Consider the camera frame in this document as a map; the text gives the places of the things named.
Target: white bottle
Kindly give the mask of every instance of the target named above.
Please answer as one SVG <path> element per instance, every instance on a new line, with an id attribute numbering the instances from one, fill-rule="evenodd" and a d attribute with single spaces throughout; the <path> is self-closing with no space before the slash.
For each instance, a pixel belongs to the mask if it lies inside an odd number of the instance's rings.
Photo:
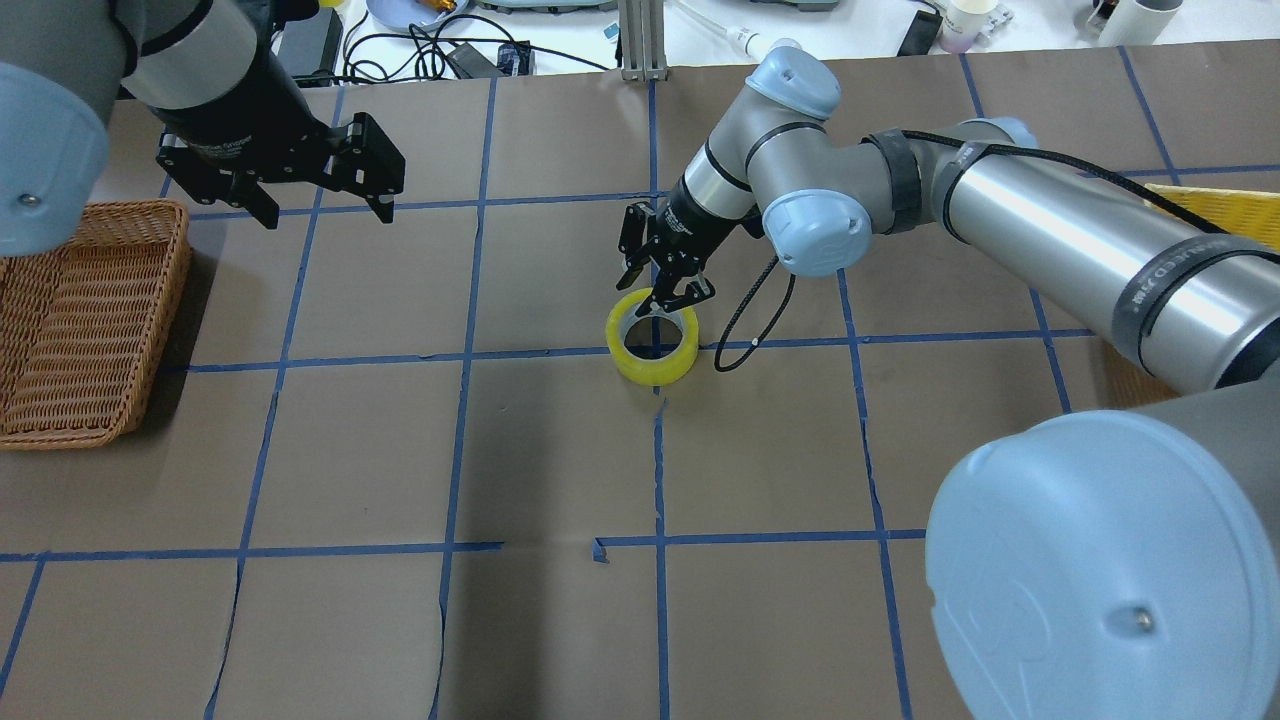
<path id="1" fill-rule="evenodd" d="M 997 0 L 947 0 L 938 47 L 947 53 L 965 53 L 973 47 L 996 4 Z"/>

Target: yellow tape roll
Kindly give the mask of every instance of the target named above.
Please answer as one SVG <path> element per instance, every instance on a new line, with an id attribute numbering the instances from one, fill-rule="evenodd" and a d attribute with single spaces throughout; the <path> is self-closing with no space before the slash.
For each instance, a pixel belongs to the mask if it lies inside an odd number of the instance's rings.
<path id="1" fill-rule="evenodd" d="M 668 386 L 685 377 L 685 373 L 694 366 L 694 360 L 698 360 L 698 315 L 692 307 L 669 314 L 654 306 L 649 315 L 636 318 L 635 309 L 649 297 L 650 290 L 648 287 L 637 290 L 614 305 L 609 320 L 604 324 L 604 336 L 609 356 L 613 357 L 613 364 L 618 366 L 622 377 L 643 386 Z M 623 341 L 627 333 L 636 323 L 649 318 L 664 318 L 680 328 L 680 345 L 671 355 L 646 360 L 636 357 L 626 348 Z"/>

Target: light blue cap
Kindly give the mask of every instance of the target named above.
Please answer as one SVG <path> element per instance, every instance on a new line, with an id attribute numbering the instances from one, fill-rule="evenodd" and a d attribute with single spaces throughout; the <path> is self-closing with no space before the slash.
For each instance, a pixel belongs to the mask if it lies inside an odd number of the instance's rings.
<path id="1" fill-rule="evenodd" d="M 1036 140 L 1036 133 L 1033 133 L 1032 128 L 1027 127 L 1027 123 L 1019 118 L 1010 115 L 1000 118 L 974 118 L 960 124 L 965 123 L 987 123 L 988 126 L 996 126 L 1014 141 L 1014 145 L 1019 147 L 1039 147 L 1039 140 Z"/>
<path id="2" fill-rule="evenodd" d="M 1280 578 L 1257 512 L 1175 428 L 1066 415 L 942 483 L 933 624 L 977 717 L 1257 719 L 1280 673 Z"/>
<path id="3" fill-rule="evenodd" d="M 0 256 L 67 242 L 106 167 L 102 120 L 65 87 L 0 63 Z"/>
<path id="4" fill-rule="evenodd" d="M 822 278 L 867 254 L 872 219 L 852 197 L 833 190 L 797 190 L 764 209 L 764 232 L 782 266 Z"/>
<path id="5" fill-rule="evenodd" d="M 769 50 L 748 76 L 746 85 L 774 102 L 819 120 L 829 118 L 840 105 L 840 81 L 827 65 L 799 47 Z"/>

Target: tape roll center hole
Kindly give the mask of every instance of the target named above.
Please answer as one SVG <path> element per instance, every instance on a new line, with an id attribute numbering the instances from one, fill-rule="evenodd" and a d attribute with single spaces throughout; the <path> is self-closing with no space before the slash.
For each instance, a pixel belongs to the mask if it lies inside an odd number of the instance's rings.
<path id="1" fill-rule="evenodd" d="M 622 346 L 641 360 L 660 360 L 676 351 L 684 333 L 667 318 L 641 318 L 631 325 Z"/>

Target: black device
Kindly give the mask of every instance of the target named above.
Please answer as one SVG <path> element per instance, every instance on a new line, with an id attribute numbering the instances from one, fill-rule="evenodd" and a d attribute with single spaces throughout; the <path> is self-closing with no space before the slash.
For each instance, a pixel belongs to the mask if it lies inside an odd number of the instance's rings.
<path id="1" fill-rule="evenodd" d="M 342 20 L 338 19 L 338 13 L 324 8 L 308 19 L 284 26 L 276 56 L 300 87 L 333 85 L 328 76 L 333 74 L 333 65 L 338 60 Z"/>
<path id="2" fill-rule="evenodd" d="M 529 41 L 499 45 L 498 69 L 507 77 L 534 74 L 534 49 Z"/>
<path id="3" fill-rule="evenodd" d="M 481 55 L 470 42 L 458 45 L 444 59 L 453 68 L 453 74 L 458 76 L 458 79 L 503 77 L 498 67 L 490 63 L 489 58 Z"/>
<path id="4" fill-rule="evenodd" d="M 933 47 L 933 41 L 938 38 L 940 29 L 942 29 L 941 14 L 916 10 L 915 19 L 911 20 L 911 27 L 906 28 L 906 37 L 902 38 L 902 46 L 897 49 L 897 56 L 928 55 L 929 49 Z"/>

